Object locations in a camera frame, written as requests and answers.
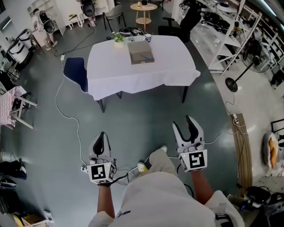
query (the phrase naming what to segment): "black office chair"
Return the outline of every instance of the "black office chair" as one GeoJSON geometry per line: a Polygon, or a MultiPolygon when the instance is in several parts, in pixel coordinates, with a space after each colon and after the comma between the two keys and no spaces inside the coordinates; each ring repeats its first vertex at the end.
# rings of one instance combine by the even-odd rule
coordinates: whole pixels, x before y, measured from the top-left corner
{"type": "Polygon", "coordinates": [[[188,10],[185,18],[181,21],[180,28],[173,27],[172,21],[173,18],[163,17],[163,19],[168,20],[168,26],[159,26],[158,27],[158,34],[159,35],[170,35],[170,36],[177,36],[181,39],[183,43],[189,41],[188,33],[194,28],[195,25],[201,19],[201,7],[197,4],[192,5],[188,10]]]}

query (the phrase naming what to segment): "white tablecloth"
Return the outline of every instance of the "white tablecloth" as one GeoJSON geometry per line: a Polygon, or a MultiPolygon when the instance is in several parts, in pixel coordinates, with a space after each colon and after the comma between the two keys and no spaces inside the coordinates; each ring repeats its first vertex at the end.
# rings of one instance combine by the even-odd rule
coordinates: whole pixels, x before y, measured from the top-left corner
{"type": "MultiPolygon", "coordinates": [[[[144,36],[136,36],[142,41],[144,36]]],[[[89,94],[100,100],[119,91],[136,93],[167,86],[189,86],[200,75],[184,43],[175,36],[153,35],[149,43],[154,63],[132,65],[127,44],[114,40],[95,44],[87,65],[89,94]]]]}

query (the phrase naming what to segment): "standing fan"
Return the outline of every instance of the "standing fan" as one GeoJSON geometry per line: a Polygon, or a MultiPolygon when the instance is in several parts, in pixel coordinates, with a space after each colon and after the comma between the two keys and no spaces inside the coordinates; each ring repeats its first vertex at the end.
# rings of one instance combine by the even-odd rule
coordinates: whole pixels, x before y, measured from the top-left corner
{"type": "Polygon", "coordinates": [[[232,92],[238,91],[237,81],[246,73],[247,70],[252,70],[257,73],[265,72],[271,62],[271,55],[265,48],[265,44],[260,43],[256,39],[252,41],[252,44],[241,55],[242,61],[247,67],[244,72],[236,79],[226,78],[226,85],[232,92]]]}

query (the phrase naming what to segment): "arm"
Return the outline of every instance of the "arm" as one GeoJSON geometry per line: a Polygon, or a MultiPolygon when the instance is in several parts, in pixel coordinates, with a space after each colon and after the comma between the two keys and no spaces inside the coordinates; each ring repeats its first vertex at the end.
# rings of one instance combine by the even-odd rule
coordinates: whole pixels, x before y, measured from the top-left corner
{"type": "Polygon", "coordinates": [[[196,200],[204,205],[214,192],[201,171],[191,172],[191,176],[195,188],[196,200]]]}
{"type": "Polygon", "coordinates": [[[114,206],[111,198],[110,187],[99,186],[98,210],[105,211],[110,217],[114,218],[114,206]]]}

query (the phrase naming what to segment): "cup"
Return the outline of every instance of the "cup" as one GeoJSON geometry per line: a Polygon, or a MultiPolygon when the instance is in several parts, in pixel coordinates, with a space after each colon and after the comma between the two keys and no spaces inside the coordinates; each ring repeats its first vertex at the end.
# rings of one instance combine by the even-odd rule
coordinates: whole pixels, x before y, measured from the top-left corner
{"type": "Polygon", "coordinates": [[[147,40],[148,42],[151,42],[151,38],[152,38],[151,34],[145,34],[144,40],[147,40]]]}

